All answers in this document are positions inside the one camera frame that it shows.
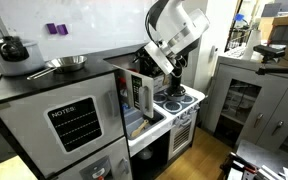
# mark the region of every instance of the purple sticky note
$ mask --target purple sticky note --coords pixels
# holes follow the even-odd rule
[[[65,24],[57,25],[57,31],[58,31],[58,33],[60,33],[61,35],[66,35],[66,34],[68,34],[68,31],[67,31],[67,29],[66,29]]]
[[[57,34],[57,30],[56,30],[54,23],[48,23],[48,24],[46,24],[46,27],[47,27],[48,31],[50,32],[50,34]]]

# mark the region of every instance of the frying pan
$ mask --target frying pan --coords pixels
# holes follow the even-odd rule
[[[86,60],[87,58],[85,56],[70,56],[47,61],[47,69],[27,77],[27,80],[40,78],[53,71],[56,73],[77,71],[84,67]]]

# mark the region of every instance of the floor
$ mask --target floor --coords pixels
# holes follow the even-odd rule
[[[217,180],[219,166],[232,148],[197,128],[193,147],[188,149],[157,180]]]
[[[197,128],[193,147],[189,148],[157,180],[216,180],[219,166],[232,149]],[[0,180],[35,180],[35,176],[18,157],[0,164]]]

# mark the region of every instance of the toy kitchen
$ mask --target toy kitchen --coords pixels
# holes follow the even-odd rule
[[[0,133],[38,179],[154,179],[192,145],[205,95],[139,58],[143,45],[83,55],[83,69],[0,75]]]

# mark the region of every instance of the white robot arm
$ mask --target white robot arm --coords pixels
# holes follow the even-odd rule
[[[209,28],[209,20],[197,9],[188,15],[182,6],[183,0],[159,0],[149,10],[146,30],[151,42],[144,48],[165,74],[172,74],[172,84],[167,90],[171,100],[180,101],[185,89],[180,86],[184,55],[198,46],[199,38]],[[153,40],[150,24],[161,36]]]

